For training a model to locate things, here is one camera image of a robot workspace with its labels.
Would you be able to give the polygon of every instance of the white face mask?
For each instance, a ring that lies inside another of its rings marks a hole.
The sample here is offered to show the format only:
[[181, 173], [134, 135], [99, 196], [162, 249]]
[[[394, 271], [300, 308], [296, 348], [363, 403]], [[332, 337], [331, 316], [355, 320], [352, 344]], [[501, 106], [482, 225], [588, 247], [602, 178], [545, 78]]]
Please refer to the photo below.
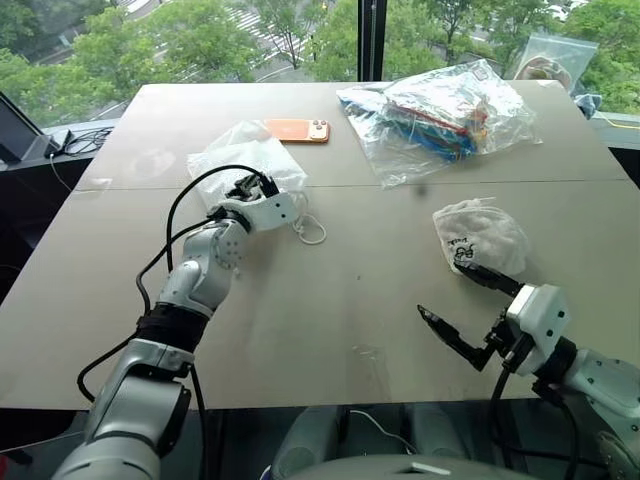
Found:
[[524, 270], [529, 240], [510, 215], [490, 206], [493, 200], [465, 200], [433, 214], [442, 251], [455, 273], [460, 272], [454, 260], [473, 261], [505, 275]]

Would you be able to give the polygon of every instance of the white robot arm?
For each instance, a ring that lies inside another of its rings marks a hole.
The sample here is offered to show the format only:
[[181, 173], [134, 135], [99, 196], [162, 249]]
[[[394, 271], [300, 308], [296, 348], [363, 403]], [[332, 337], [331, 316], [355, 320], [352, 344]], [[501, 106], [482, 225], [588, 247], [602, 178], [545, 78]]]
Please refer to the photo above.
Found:
[[480, 285], [513, 298], [485, 337], [484, 348], [460, 338], [445, 320], [421, 305], [422, 318], [447, 345], [482, 370], [494, 352], [503, 367], [520, 376], [534, 374], [540, 385], [569, 387], [583, 393], [615, 435], [601, 432], [598, 445], [614, 478], [640, 475], [640, 370], [591, 350], [578, 350], [562, 336], [571, 317], [561, 290], [551, 285], [521, 284], [500, 272], [473, 262], [456, 267]]
[[296, 208], [283, 192], [260, 188], [257, 177], [236, 183], [228, 198], [191, 232], [181, 262], [155, 307], [138, 320], [97, 396], [84, 443], [54, 475], [56, 480], [160, 478], [160, 458], [173, 448], [191, 393], [181, 379], [193, 366], [207, 322], [229, 291], [250, 233], [293, 222]]

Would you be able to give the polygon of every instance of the smartphone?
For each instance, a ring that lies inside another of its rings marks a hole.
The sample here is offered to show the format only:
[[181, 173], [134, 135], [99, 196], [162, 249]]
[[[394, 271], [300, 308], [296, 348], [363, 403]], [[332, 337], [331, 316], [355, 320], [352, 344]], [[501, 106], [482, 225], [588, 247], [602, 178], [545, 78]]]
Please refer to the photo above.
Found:
[[326, 120], [265, 120], [271, 135], [283, 143], [327, 143], [329, 123]]

